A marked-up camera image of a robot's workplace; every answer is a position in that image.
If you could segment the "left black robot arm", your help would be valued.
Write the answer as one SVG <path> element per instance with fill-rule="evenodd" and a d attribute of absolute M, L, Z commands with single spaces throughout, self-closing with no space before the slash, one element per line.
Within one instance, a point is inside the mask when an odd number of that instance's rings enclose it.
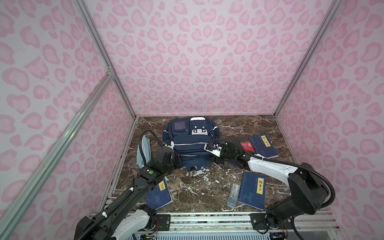
<path fill-rule="evenodd" d="M 167 174 L 182 166 L 181 158 L 169 147 L 160 147 L 150 161 L 124 191 L 93 218 L 82 218 L 75 230 L 75 240 L 111 240 L 115 230 L 134 206 L 163 181 Z"/>

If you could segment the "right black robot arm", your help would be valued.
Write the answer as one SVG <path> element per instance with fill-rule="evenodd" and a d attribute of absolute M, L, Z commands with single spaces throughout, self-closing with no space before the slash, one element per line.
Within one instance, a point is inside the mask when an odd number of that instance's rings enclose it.
<path fill-rule="evenodd" d="M 268 229 L 278 229 L 287 220 L 292 221 L 303 214 L 314 215 L 319 209 L 332 204 L 336 198 L 332 183 L 309 164 L 298 165 L 268 159 L 224 139 L 212 140 L 204 149 L 220 160 L 235 162 L 240 169 L 264 174 L 290 188 L 290 196 L 267 208 L 262 224 Z"/>

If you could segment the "navy blue student backpack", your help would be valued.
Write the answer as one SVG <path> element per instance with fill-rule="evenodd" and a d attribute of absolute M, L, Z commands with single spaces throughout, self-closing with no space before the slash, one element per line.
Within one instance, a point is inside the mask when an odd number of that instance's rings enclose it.
<path fill-rule="evenodd" d="M 198 171 L 212 164 L 214 155 L 204 147 L 220 137 L 217 124 L 205 117 L 177 118 L 163 129 L 163 141 L 181 158 L 182 167 Z"/>

